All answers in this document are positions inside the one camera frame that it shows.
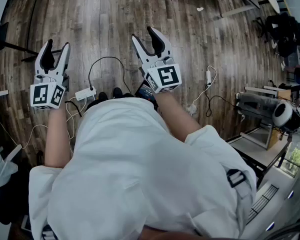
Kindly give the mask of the person's white shirt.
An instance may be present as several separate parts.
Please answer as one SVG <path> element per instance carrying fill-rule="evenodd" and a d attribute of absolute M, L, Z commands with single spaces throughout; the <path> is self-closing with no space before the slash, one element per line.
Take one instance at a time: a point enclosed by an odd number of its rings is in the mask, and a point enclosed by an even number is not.
<path fill-rule="evenodd" d="M 153 105 L 91 107 L 64 168 L 29 174 L 35 240 L 137 240 L 145 226 L 239 238 L 256 196 L 256 175 L 210 125 L 185 142 Z"/>

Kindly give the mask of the person's left forearm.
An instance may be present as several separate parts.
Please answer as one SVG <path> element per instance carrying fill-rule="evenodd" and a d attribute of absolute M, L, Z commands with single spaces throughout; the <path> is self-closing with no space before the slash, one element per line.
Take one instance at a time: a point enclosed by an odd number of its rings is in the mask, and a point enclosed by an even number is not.
<path fill-rule="evenodd" d="M 58 109 L 49 112 L 44 165 L 50 168 L 64 168 L 71 158 L 66 104 L 62 102 Z"/>

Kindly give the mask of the black display device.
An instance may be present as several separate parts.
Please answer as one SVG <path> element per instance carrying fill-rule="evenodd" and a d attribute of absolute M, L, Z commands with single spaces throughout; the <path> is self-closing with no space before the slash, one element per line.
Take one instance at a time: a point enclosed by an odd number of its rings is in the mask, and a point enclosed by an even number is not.
<path fill-rule="evenodd" d="M 156 99 L 152 93 L 152 89 L 150 88 L 148 82 L 144 80 L 142 84 L 139 86 L 137 91 L 135 92 L 135 96 L 137 98 L 145 99 L 154 105 L 156 104 Z"/>

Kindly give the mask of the grey machine housing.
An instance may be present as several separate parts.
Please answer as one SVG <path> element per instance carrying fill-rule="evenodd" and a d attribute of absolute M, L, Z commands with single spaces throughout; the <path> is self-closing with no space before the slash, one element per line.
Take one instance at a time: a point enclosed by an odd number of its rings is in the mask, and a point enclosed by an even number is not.
<path fill-rule="evenodd" d="M 273 113 L 280 100 L 250 92 L 238 92 L 235 95 L 237 112 L 245 117 L 261 119 L 267 124 L 273 124 Z"/>

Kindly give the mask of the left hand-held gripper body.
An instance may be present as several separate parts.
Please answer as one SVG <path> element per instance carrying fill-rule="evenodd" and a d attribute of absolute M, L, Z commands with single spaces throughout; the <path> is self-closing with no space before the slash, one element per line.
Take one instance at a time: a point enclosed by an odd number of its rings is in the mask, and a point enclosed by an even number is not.
<path fill-rule="evenodd" d="M 37 73 L 30 86 L 30 105 L 36 109 L 58 109 L 68 91 L 69 77 L 65 72 L 53 76 Z"/>

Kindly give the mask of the floor vent grille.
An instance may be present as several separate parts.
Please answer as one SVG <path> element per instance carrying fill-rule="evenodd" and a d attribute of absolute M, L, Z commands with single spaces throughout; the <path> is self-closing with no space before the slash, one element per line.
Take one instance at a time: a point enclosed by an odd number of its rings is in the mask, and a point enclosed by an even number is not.
<path fill-rule="evenodd" d="M 278 187 L 267 182 L 257 191 L 255 202 L 248 215 L 247 225 L 265 208 L 278 190 Z"/>

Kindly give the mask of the white frame wooden desk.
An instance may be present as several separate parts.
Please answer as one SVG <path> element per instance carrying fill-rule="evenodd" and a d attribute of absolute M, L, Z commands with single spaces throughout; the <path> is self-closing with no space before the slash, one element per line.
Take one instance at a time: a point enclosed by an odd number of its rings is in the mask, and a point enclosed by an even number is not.
<path fill-rule="evenodd" d="M 283 100 L 288 100 L 288 101 L 291 100 L 291 91 L 289 89 L 287 90 L 278 87 L 271 87 L 271 86 L 264 85 L 262 88 L 245 86 L 244 90 L 272 95 L 275 98 L 279 98 Z M 266 141 L 263 141 L 262 139 L 259 140 L 258 138 L 255 138 L 250 134 L 246 134 L 244 132 L 240 132 L 240 136 L 268 150 L 273 145 L 275 145 L 279 140 L 281 140 L 282 137 L 280 132 L 277 129 L 275 129 L 271 124 L 266 125 L 262 122 L 260 125 L 262 128 L 266 129 L 266 133 L 267 133 Z"/>

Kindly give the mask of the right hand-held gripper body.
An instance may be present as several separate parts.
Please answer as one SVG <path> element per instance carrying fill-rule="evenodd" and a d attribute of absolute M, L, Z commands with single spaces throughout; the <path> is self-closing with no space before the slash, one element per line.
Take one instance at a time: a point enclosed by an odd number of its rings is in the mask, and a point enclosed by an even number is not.
<path fill-rule="evenodd" d="M 169 92 L 182 84 L 181 71 L 170 53 L 149 56 L 140 53 L 141 74 L 150 88 L 156 93 Z"/>

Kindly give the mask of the person's black trousers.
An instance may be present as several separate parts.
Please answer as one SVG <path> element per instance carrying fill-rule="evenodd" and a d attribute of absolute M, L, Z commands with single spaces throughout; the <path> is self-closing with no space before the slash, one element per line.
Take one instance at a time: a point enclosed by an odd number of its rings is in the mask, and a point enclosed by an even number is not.
<path fill-rule="evenodd" d="M 92 101 L 86 108 L 88 109 L 93 106 L 97 107 L 97 110 L 111 111 L 115 109 L 131 109 L 137 108 L 142 104 L 142 99 L 136 97 L 130 93 L 123 94 L 122 98 L 109 99 L 103 102 L 98 102 L 97 100 Z"/>

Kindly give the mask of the white round device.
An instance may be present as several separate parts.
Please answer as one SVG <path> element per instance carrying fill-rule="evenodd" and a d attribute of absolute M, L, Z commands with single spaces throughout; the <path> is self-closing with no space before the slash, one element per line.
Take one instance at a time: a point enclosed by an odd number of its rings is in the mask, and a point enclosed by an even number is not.
<path fill-rule="evenodd" d="M 272 121 L 275 127 L 284 132 L 296 132 L 300 128 L 300 114 L 285 100 L 278 102 Z"/>

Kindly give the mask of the black office chair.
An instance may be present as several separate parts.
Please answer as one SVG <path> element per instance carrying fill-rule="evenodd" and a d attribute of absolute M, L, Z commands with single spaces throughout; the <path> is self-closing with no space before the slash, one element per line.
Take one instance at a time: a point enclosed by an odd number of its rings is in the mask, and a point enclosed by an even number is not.
<path fill-rule="evenodd" d="M 253 20 L 260 28 L 260 36 L 264 37 L 264 43 L 274 41 L 277 53 L 286 58 L 300 47 L 300 23 L 286 12 L 268 16 L 265 21 L 261 17 Z"/>
<path fill-rule="evenodd" d="M 28 190 L 26 187 L 4 185 L 0 187 L 0 223 L 15 223 L 29 213 Z"/>

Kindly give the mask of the person's right forearm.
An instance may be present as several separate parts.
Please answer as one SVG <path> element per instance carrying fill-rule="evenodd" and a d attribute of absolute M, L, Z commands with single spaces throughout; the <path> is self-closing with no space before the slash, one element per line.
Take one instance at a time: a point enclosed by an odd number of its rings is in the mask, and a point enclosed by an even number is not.
<path fill-rule="evenodd" d="M 169 91 L 154 94 L 162 118 L 172 135 L 185 142 L 188 135 L 202 127 L 195 121 Z"/>

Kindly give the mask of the window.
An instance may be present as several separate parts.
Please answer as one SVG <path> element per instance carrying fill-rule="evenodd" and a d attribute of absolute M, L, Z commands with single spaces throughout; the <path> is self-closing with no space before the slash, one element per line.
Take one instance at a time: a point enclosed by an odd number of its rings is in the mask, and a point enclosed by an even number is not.
<path fill-rule="evenodd" d="M 300 168 L 300 142 L 291 142 L 274 166 L 294 178 Z"/>

